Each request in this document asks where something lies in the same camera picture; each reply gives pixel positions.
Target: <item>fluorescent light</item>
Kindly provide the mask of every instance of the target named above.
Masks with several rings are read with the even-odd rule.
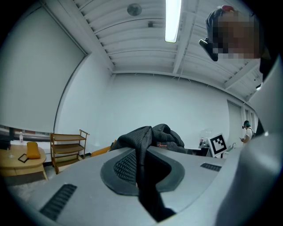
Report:
[[[256,90],[260,90],[262,83],[256,87]]]
[[[166,0],[165,41],[175,43],[179,30],[182,0]]]

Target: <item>wooden shelving unit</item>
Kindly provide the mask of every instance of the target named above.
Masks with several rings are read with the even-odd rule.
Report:
[[[52,165],[55,168],[56,174],[62,172],[68,166],[77,161],[83,160],[85,158],[85,144],[87,142],[87,136],[89,133],[80,130],[80,134],[50,134],[50,153]],[[58,142],[73,142],[78,141],[79,143],[68,143],[61,144]],[[84,150],[83,158],[80,157],[80,151]],[[56,156],[56,154],[69,154],[63,156]]]

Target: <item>ceiling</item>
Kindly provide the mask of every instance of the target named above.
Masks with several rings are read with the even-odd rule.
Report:
[[[192,79],[244,102],[261,84],[259,60],[227,59],[213,62],[199,45],[207,36],[205,19],[217,6],[232,5],[248,15],[251,11],[237,0],[183,0],[176,43],[165,35],[165,0],[58,0],[79,26],[105,53],[113,74],[149,73]],[[138,3],[138,16],[127,6]]]

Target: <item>smoke detector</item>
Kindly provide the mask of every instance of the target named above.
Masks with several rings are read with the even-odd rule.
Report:
[[[127,12],[131,16],[138,16],[142,13],[142,8],[139,4],[132,3],[132,4],[128,5]]]

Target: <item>round wooden table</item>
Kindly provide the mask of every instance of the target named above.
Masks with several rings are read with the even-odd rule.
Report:
[[[18,158],[27,153],[26,145],[11,145],[11,149],[0,150],[0,174],[5,176],[17,176],[29,173],[43,172],[46,180],[48,177],[45,173],[43,163],[46,160],[45,152],[42,148],[38,147],[40,158],[28,159],[25,163],[18,160]]]

